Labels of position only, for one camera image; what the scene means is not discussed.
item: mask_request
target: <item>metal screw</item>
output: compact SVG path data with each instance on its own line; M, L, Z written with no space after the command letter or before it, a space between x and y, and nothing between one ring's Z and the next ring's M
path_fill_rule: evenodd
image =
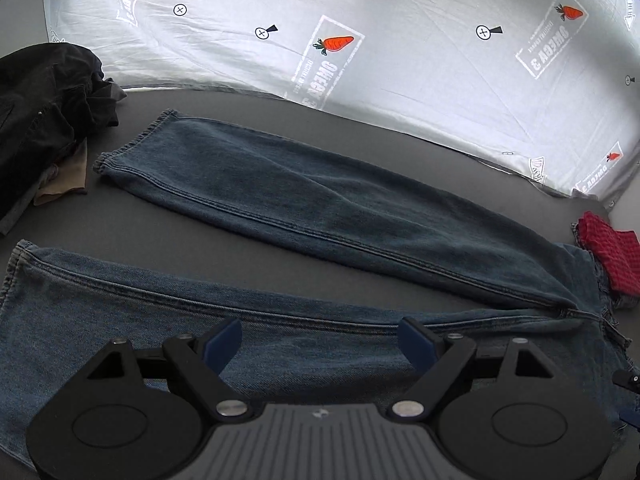
M424 411L424 406L415 400L399 400L391 410L398 416L418 416Z
M223 416L238 416L243 415L249 408L247 405L242 402L242 400L222 400L217 403L216 410L218 413Z

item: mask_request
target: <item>denim fabric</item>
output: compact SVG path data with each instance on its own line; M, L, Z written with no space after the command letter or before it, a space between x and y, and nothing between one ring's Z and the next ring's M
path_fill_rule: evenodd
M469 200L309 145L165 111L94 164L149 202L490 307L598 307L593 259Z
M526 336L595 399L622 443L617 410L635 396L611 383L629 368L628 341L609 322L606 281L592 312L478 309L416 314L337 304L198 282L95 260L23 240L0 291L0 448L31 466L24 433L35 413L114 336L137 348L177 333L203 333L227 316L244 338L222 373L251 398L385 406L417 379L397 346L397 324L411 315L436 333L461 332L481 346Z

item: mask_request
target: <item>jeans seam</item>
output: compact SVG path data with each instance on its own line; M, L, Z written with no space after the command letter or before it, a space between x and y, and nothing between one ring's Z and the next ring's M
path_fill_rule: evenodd
M626 350L631 343L631 339L623 335L623 333L616 328L619 325L619 322L614 316L615 308L609 286L609 275L598 257L590 250L587 250L587 252L593 259L594 273L598 283L598 290L600 291L600 300L604 304L602 308L602 323L600 330L604 337L613 340L617 345L622 347L626 357Z
M2 289L0 289L0 319L2 318L2 314L4 314L4 304L14 287L18 267L20 266L20 258L23 253L23 248L14 247L14 250L11 252L9 262L7 263L6 274L4 276L4 281L2 282Z
M318 232L314 232L308 229L301 229L300 227L297 227L295 224L289 224L288 222L283 222L281 220L276 220L276 219L271 219L265 216L260 216L260 215L255 215L252 213L247 213L246 211L243 210L239 210L236 208L232 208L226 205L220 205L218 203L214 203L212 201L208 201L205 200L201 197L197 197L197 196L193 196L192 194L183 192L183 191L178 191L178 190L174 190L171 186L168 186L167 184L161 183L161 182L157 182L154 178L152 178L151 176L142 173L141 171L135 171L132 170L131 168L123 168L121 166L118 165L114 165L113 163L110 163L111 161L104 161L105 165L109 166L110 168L112 168L113 170L117 170L117 171L124 171L126 173L131 173L131 174L135 174L136 176L139 176L145 180L147 180L150 184L152 184L153 186L159 187L160 189L165 190L166 192L172 193L176 196L179 196L181 198L187 199L187 200L192 200L194 202L200 202L202 205L205 206L210 206L212 208L218 209L222 212L225 212L227 214L231 214L231 215L235 215L235 216L239 216L248 220L252 220L252 221L257 221L257 222L261 222L264 224L270 224L274 227L277 228L281 228L281 229L286 229L289 230L290 232L294 232L296 234L300 234L300 235L305 235L305 236L310 236L310 237L315 237L315 238L319 238L321 240L326 240L329 242L334 242L334 243L338 243L347 247L350 247L352 249L356 249L356 250L361 250L361 251L365 251L368 252L370 254L373 254L375 256L381 256L383 258L387 258L389 260L393 260L396 261L397 263L403 264L403 265L409 265L409 266L413 266L419 270L426 270L427 272L433 272L434 274L438 274L440 276L444 276L446 278L451 278L453 280L456 280L457 282L460 283L466 283L467 285L472 285L475 286L477 288L481 288L482 290L486 290L488 292L495 292L497 294L501 294L503 296L506 296L508 298L514 298L516 300L520 300L520 301L524 301L526 303L530 303L533 305L540 305L540 306L546 306L546 307L557 307L557 305L551 301L537 301L537 300L532 300L530 298L528 298L525 294L519 294L517 292L514 292L513 290L510 289L506 289L506 288L501 288L500 286L496 286L496 285L492 285L492 286L486 286L486 284L481 283L481 282L476 282L475 280L470 280L470 279L465 279L463 276L460 276L458 274L446 271L444 269L435 267L435 266L428 266L426 265L424 262L417 260L416 258L412 258L410 256L399 256L396 255L390 251L385 251L385 250L380 250L378 248L373 248L373 247L369 247L366 246L364 244L359 244L357 242L353 242L352 240L349 240L348 238L342 238L339 236L335 236L332 235L331 237L327 236L326 234L322 234L322 233L318 233Z
M618 341L616 341L615 338L613 338L607 331L607 327L613 331L615 334L617 334L621 339L623 339L625 342L628 341L628 338L626 338L616 327L615 325L613 325L611 322L609 322L609 320L605 319L602 316L599 316L598 314L592 314L591 312L584 312L581 310L569 310L567 312L568 316L571 317L578 317L578 318L582 318L582 319L591 319L592 321L596 321L600 324L600 331L602 332L602 335L608 339L613 339L617 344L620 345L620 343ZM620 345L625 351L626 348L628 348L628 346L625 345Z
M30 255L30 259L33 259L39 263L38 268L42 272L46 272L53 276L57 276L62 280L66 280L68 282L75 283L79 286L91 287L92 289L100 288L104 292L108 294L113 294L115 296L120 296L122 298L132 298L132 297L140 297L145 301L149 301L150 303L154 303L161 308L166 308L168 310L175 310L177 312L190 311L194 314L199 314L203 317L216 317L216 316L224 316L224 312L217 313L209 313L205 312L202 308L190 310L188 308L177 308L176 306L172 306L166 304L162 301L151 300L149 295L153 295L159 298L171 298L172 300L179 300L183 303L189 303L193 305L201 305L203 307L215 307L218 309L226 310L231 313L237 312L239 314L243 314L243 317L246 320L256 320L260 322L264 322L267 324L278 324L284 326L295 326L299 328L300 322L304 322L307 326L312 326L315 330L323 330L324 332L341 332L341 333L366 333L367 335L386 335L388 333L396 333L398 328L398 324L376 324L376 323L357 323L357 322L349 322L349 321L341 321L341 320L330 320L330 319L321 319L315 317L303 317L303 316L290 316L287 314L280 313L265 313L265 312L257 312L253 309L241 308L237 306L225 306L217 303L206 303L198 300L189 300L188 298L180 298L178 296L169 296L167 294L163 294L161 292L156 292L152 290L143 290L134 288L129 285L123 285L121 283L113 283L107 282L106 280L101 280L99 278L94 278L93 276L86 276L82 274L78 274L66 269L62 269L60 267L54 266L48 262L44 262L39 259L33 253L28 253ZM517 316L500 316L500 317L491 317L485 319L475 319L475 320L457 320L451 322L443 322L443 323L425 323L425 326L437 329L438 327L453 328L456 326L464 326L466 329L471 330L475 327L482 327L487 322L492 322L492 326L514 326L514 321L521 322L530 322L535 320L540 321L548 321L553 318L545 317L545 316L525 316L525 315L517 315Z

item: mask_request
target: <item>white backdrop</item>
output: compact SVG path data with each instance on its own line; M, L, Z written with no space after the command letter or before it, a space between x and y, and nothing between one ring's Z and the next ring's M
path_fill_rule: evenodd
M638 0L44 1L124 88L267 92L606 205L640 164Z

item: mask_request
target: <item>brown cloth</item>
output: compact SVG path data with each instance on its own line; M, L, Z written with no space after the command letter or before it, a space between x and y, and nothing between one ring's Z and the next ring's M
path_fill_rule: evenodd
M56 176L40 186L33 199L33 205L51 202L70 191L83 191L86 185L86 164L85 139L78 145L72 155L54 164L57 168Z

